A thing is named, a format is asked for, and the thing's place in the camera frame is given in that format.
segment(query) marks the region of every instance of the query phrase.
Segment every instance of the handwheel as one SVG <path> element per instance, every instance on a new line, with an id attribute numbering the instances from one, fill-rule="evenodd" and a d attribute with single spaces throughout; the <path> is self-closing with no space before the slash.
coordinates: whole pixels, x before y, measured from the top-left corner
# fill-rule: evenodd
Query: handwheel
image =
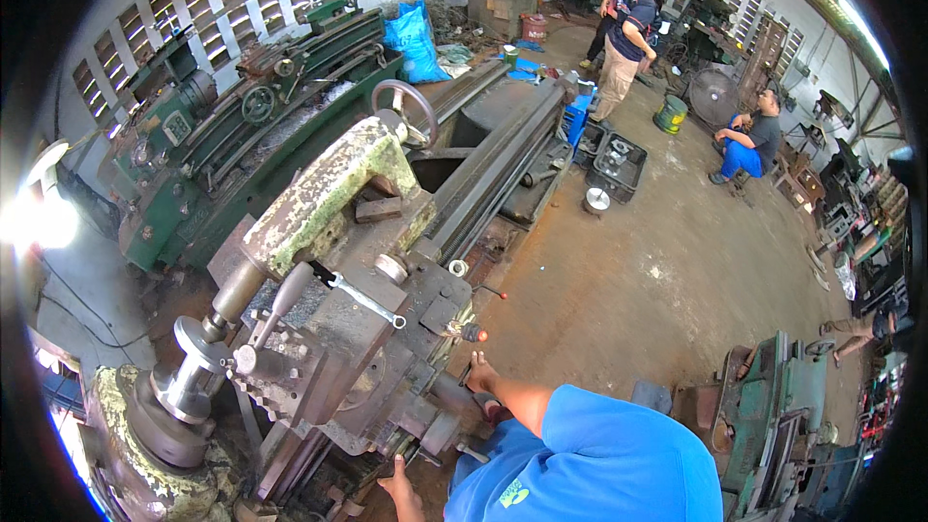
<path id="1" fill-rule="evenodd" d="M 834 348 L 834 339 L 821 339 L 806 345 L 806 355 L 819 357 Z"/>
<path id="2" fill-rule="evenodd" d="M 258 125 L 271 117 L 274 110 L 274 92 L 270 87 L 255 87 L 245 93 L 241 101 L 241 115 L 245 121 Z"/>
<path id="3" fill-rule="evenodd" d="M 400 117 L 403 118 L 403 122 L 406 123 L 406 126 L 409 128 L 410 134 L 420 141 L 420 145 L 409 145 L 409 142 L 404 145 L 413 149 L 429 149 L 435 145 L 435 139 L 438 137 L 438 118 L 435 117 L 435 110 L 432 109 L 432 104 L 429 103 L 429 100 L 422 96 L 422 93 L 419 93 L 415 87 L 409 85 L 405 81 L 400 81 L 399 79 L 384 79 L 374 86 L 374 90 L 370 92 L 370 106 L 373 107 L 374 113 L 380 110 L 380 107 L 377 106 L 377 96 L 386 88 L 393 89 L 393 103 L 391 109 L 396 111 Z M 419 107 L 424 111 L 425 119 L 429 121 L 428 140 L 417 130 L 413 129 L 409 122 L 406 121 L 406 115 L 403 113 L 404 94 L 415 99 L 416 103 L 418 103 Z"/>

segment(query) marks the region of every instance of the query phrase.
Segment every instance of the wrench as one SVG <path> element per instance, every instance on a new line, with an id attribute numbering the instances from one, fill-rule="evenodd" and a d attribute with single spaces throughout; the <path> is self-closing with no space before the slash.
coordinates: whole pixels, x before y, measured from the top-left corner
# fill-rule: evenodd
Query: wrench
<path id="1" fill-rule="evenodd" d="M 403 315 L 398 315 L 394 312 L 390 312 L 385 307 L 382 307 L 377 301 L 375 301 L 370 296 L 366 296 L 364 293 L 354 288 L 351 284 L 348 284 L 345 281 L 342 273 L 333 273 L 335 275 L 335 280 L 329 281 L 329 285 L 332 288 L 341 288 L 343 291 L 351 295 L 354 300 L 359 304 L 364 305 L 367 308 L 370 308 L 378 315 L 390 321 L 390 324 L 393 325 L 395 329 L 402 329 L 406 326 L 406 318 Z"/>

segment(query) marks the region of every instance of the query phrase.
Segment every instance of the plastic crate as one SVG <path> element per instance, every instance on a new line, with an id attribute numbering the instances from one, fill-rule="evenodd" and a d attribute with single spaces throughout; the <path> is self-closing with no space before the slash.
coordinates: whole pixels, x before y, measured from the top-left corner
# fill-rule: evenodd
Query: plastic crate
<path id="1" fill-rule="evenodd" d="M 589 169 L 593 165 L 593 160 L 602 145 L 606 142 L 606 128 L 596 123 L 587 123 L 584 127 L 583 135 L 580 136 L 580 142 L 577 144 L 577 153 L 574 156 L 574 164 L 581 169 Z"/>
<path id="2" fill-rule="evenodd" d="M 610 162 L 616 161 L 610 155 L 610 152 L 615 151 L 612 142 L 616 141 L 629 148 L 627 154 L 624 154 L 625 160 L 617 164 Z M 628 203 L 638 189 L 647 159 L 648 152 L 644 148 L 610 131 L 593 159 L 593 167 L 586 172 L 586 184 L 605 190 L 618 203 Z"/>

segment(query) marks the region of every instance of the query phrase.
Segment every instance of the blue pants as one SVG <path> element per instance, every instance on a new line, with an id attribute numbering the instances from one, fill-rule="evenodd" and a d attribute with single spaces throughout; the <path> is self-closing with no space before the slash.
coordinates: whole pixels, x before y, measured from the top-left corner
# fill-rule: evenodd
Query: blue pants
<path id="1" fill-rule="evenodd" d="M 755 178 L 764 175 L 760 166 L 760 154 L 756 149 L 744 147 L 734 140 L 725 138 L 725 161 L 722 162 L 722 175 L 731 178 L 738 168 L 751 174 Z"/>

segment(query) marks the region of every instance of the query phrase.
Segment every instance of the blue sack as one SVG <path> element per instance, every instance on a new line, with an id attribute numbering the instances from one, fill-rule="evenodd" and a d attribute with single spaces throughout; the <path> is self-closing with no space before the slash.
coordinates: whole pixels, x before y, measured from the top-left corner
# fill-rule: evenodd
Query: blue sack
<path id="1" fill-rule="evenodd" d="M 414 4 L 401 2 L 399 10 L 399 18 L 384 23 L 386 35 L 383 44 L 403 53 L 402 79 L 409 83 L 449 80 L 451 75 L 438 66 L 425 1 L 417 0 Z"/>

